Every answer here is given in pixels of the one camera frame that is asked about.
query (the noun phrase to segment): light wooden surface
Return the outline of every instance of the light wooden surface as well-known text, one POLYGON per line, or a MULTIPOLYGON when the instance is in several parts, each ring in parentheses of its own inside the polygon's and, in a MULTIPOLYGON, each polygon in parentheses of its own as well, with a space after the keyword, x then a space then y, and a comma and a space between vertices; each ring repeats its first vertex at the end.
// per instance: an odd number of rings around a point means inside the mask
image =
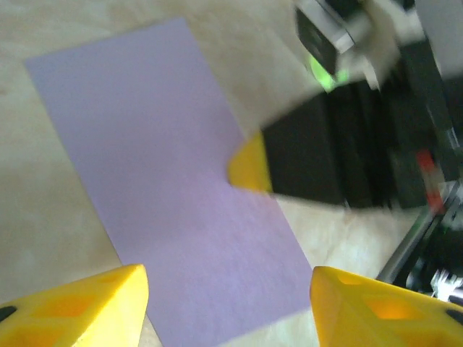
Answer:
MULTIPOLYGON (((313 86, 289 0, 0 0, 0 302, 120 265, 22 62, 175 16, 189 20, 246 135, 313 86)), ((413 221, 279 202, 312 266, 370 277, 413 221)), ((317 344, 309 311, 228 346, 317 344)), ((160 345, 146 319, 140 346, 160 345)))

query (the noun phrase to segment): green led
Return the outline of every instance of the green led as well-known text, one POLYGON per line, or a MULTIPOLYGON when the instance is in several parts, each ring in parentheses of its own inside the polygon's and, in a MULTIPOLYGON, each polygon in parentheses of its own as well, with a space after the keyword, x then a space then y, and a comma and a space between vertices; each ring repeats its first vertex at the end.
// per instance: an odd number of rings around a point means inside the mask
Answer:
POLYGON ((336 79, 334 79, 311 55, 308 57, 308 65, 315 79, 327 93, 331 92, 337 86, 343 85, 349 81, 349 72, 347 70, 339 71, 336 74, 336 79))

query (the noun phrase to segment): black object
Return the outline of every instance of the black object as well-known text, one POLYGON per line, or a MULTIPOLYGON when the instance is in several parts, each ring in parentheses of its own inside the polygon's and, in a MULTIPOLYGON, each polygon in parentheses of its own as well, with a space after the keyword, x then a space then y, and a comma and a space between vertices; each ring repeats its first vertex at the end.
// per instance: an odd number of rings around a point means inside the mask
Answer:
MULTIPOLYGON (((454 184, 446 194, 444 214, 422 213, 378 280, 425 294, 435 291, 431 283, 437 289, 443 280, 459 283, 463 278, 462 193, 463 187, 454 184)), ((463 306, 457 296, 450 295, 449 301, 463 306)))
POLYGON ((446 313, 463 326, 463 312, 455 309, 448 309, 446 313))
POLYGON ((363 42, 373 28, 357 0, 299 0, 296 23, 301 43, 333 76, 339 57, 363 42))
POLYGON ((447 106, 456 137, 463 141, 463 74, 443 81, 447 106))
POLYGON ((406 11, 415 7, 415 0, 394 0, 394 1, 406 11))
POLYGON ((0 307, 0 323, 17 311, 14 306, 0 307))
POLYGON ((311 52, 328 73, 334 75, 338 56, 336 47, 300 9, 296 9, 296 22, 303 46, 311 52))
POLYGON ((401 208, 426 205, 426 187, 422 173, 413 152, 391 151, 388 154, 394 182, 391 196, 397 199, 401 208))
POLYGON ((358 208, 387 204, 386 152, 368 131, 380 109, 379 92, 357 82, 321 93, 264 128, 273 191, 358 208))
POLYGON ((344 21, 348 21, 358 12, 362 5, 358 0, 324 0, 344 21))
POLYGON ((452 128, 443 90, 441 74, 434 60, 428 39, 400 48, 401 63, 411 91, 428 109, 429 116, 438 130, 452 128))

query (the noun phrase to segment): black mechanical part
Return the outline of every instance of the black mechanical part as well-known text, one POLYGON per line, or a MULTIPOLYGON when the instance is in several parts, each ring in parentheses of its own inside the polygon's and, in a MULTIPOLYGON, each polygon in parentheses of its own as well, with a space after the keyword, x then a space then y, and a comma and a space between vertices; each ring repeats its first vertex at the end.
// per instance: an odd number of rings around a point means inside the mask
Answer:
POLYGON ((394 0, 405 11, 409 11, 415 7, 415 0, 394 0))
POLYGON ((463 312, 456 309, 448 309, 446 313, 463 327, 463 312))
POLYGON ((0 323, 17 311, 14 306, 0 307, 0 323))
POLYGON ((437 130, 451 129, 441 74, 434 60, 429 40, 400 48, 404 71, 413 93, 421 99, 437 130))
POLYGON ((358 0, 319 0, 329 5, 344 21, 348 21, 358 12, 362 11, 362 5, 358 0))
POLYGON ((387 205, 391 168, 368 129, 380 109, 379 93, 356 82, 321 93, 264 128, 273 191, 355 208, 387 205))
POLYGON ((460 298, 459 296, 450 295, 449 296, 449 302, 451 302, 452 304, 456 304, 456 305, 459 305, 459 306, 463 307, 463 299, 460 298))
MULTIPOLYGON (((328 13, 320 5, 316 4, 315 6, 318 7, 318 11, 323 14, 323 17, 331 20, 328 13)), ((296 9, 296 22, 299 38, 305 49, 329 74, 335 75, 338 64, 338 51, 335 45, 301 9, 296 9)))
POLYGON ((428 245, 428 257, 433 259, 439 268, 463 277, 463 230, 452 230, 441 227, 435 232, 428 245))
POLYGON ((417 152, 437 145, 436 131, 428 110, 411 91, 389 93, 384 95, 383 100, 394 129, 389 147, 402 152, 417 152))
POLYGON ((426 205, 426 187, 416 155, 408 152, 390 152, 389 159, 400 207, 407 209, 426 205))
POLYGON ((443 88, 456 137, 463 142, 463 74, 445 79, 443 88))

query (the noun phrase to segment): purple paper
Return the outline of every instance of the purple paper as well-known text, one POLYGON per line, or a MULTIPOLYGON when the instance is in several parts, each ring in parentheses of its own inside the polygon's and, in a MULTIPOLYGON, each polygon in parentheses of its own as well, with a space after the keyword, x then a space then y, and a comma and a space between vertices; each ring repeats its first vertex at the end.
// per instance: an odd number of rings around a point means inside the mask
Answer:
POLYGON ((309 307, 278 204, 226 180, 242 135, 184 20, 27 62, 165 347, 214 346, 309 307))

